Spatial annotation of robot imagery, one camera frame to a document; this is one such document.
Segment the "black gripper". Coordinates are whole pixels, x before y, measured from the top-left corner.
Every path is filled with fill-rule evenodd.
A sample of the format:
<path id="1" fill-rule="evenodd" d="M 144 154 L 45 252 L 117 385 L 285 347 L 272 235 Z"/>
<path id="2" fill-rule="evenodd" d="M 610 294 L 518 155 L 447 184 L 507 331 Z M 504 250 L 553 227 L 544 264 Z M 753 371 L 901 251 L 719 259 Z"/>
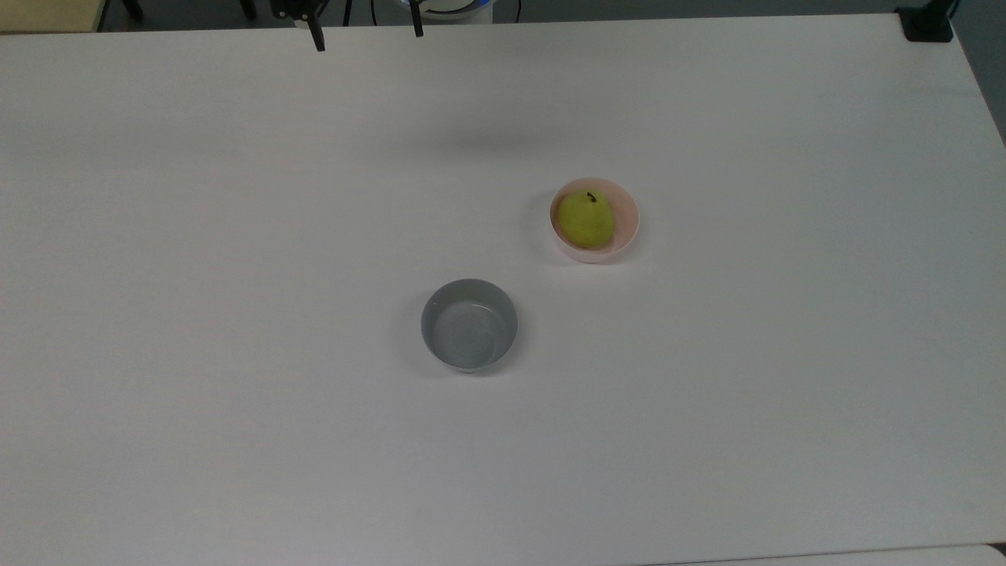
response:
<path id="1" fill-rule="evenodd" d="M 420 0 L 409 0 L 410 17 L 412 17 L 413 31 L 416 37 L 424 36 L 423 11 L 421 11 Z M 272 14 L 277 19 L 291 19 L 294 21 L 306 21 L 307 28 L 311 33 L 314 46 L 318 53 L 324 53 L 325 37 L 322 25 L 318 22 L 318 17 L 323 14 L 329 1 L 315 0 L 273 0 Z"/>

